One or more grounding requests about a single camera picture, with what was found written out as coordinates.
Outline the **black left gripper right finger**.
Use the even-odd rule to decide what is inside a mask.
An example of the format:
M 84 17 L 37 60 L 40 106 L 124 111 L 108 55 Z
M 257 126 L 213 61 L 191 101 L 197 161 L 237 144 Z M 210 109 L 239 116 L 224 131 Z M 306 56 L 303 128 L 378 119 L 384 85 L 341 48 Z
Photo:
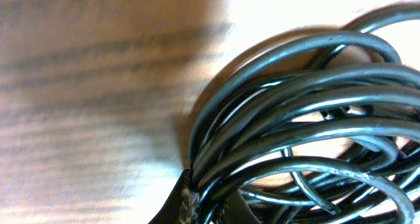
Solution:
M 219 213 L 218 222 L 221 224 L 260 224 L 240 191 L 226 199 Z

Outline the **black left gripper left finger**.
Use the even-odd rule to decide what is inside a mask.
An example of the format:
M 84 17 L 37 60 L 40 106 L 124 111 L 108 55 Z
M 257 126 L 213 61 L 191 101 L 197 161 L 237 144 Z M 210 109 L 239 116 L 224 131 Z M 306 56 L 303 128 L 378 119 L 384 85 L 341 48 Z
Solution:
M 182 171 L 165 203 L 149 224 L 193 223 L 198 193 L 191 189 L 191 170 Z

